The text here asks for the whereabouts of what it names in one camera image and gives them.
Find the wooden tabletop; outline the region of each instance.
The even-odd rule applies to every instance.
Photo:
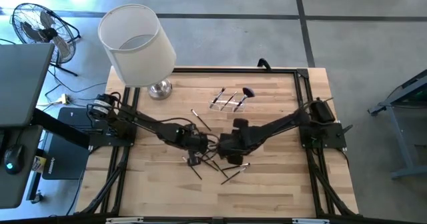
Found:
[[[331,97],[326,70],[308,69],[314,97]],[[263,125],[297,107],[294,78],[289,74],[267,73],[173,73],[168,78],[173,93],[163,101],[149,98],[141,89],[137,110],[155,119],[185,117],[200,129],[207,129],[191,113],[197,114],[212,128],[212,133],[229,133],[234,118],[245,118],[250,125]],[[248,99],[244,113],[222,113],[208,108],[208,101],[227,87],[230,96],[242,87],[251,87],[256,96]],[[111,68],[106,93],[123,93],[124,85]],[[87,207],[105,183],[111,148],[102,147],[89,157],[76,211]],[[225,177],[207,165],[194,167],[200,180],[183,162],[185,151],[162,143],[154,134],[138,129],[131,148],[121,216],[185,217],[314,217],[314,204],[307,159],[300,146],[297,129],[268,139],[259,149],[245,157],[251,165],[230,182],[220,185]],[[356,200],[347,163],[336,150],[325,150],[330,183],[346,205],[357,212]],[[215,160],[229,167],[226,160]],[[228,171],[232,175],[237,170]],[[113,186],[110,203],[115,196]],[[320,188],[322,207],[326,210]]]

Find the table lamp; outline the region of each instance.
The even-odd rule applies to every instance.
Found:
[[[126,87],[147,87],[157,100],[170,96],[166,78],[176,54],[154,11],[138,4],[116,7],[102,18],[98,35]]]

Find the lamp base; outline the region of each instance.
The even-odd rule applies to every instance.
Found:
[[[163,100],[169,97],[172,93],[172,84],[168,79],[149,86],[148,87],[149,96],[155,100]]]

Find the electric fan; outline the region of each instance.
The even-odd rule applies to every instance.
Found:
[[[22,3],[13,10],[11,24],[22,43],[53,42],[55,50],[51,62],[56,66],[73,58],[75,40],[80,38],[80,32],[48,8],[38,4]],[[76,37],[69,27],[77,31]]]

